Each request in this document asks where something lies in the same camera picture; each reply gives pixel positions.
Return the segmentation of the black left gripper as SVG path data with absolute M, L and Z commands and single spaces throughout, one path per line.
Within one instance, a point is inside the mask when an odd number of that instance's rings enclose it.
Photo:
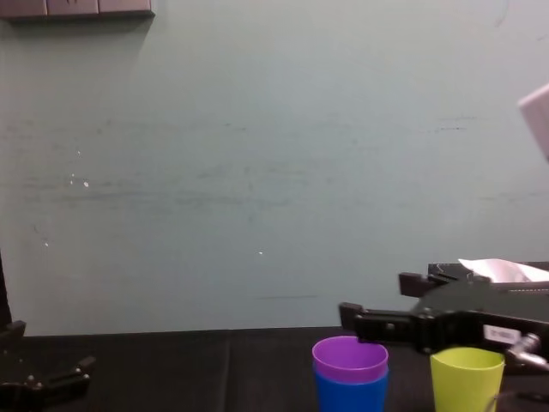
M 13 344 L 24 337 L 27 323 L 21 320 L 1 328 L 0 343 Z M 87 356 L 64 372 L 42 380 L 27 376 L 23 380 L 1 381 L 2 411 L 43 411 L 50 400 L 75 400 L 84 397 L 90 386 L 96 358 Z

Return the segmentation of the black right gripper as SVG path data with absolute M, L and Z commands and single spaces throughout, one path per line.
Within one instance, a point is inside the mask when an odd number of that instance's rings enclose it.
M 418 298 L 410 312 L 342 302 L 343 330 L 361 342 L 405 343 L 420 351 L 469 346 L 504 353 L 513 363 L 548 362 L 548 275 L 514 269 L 493 280 L 459 264 L 429 264 L 427 275 L 402 272 L 400 294 Z

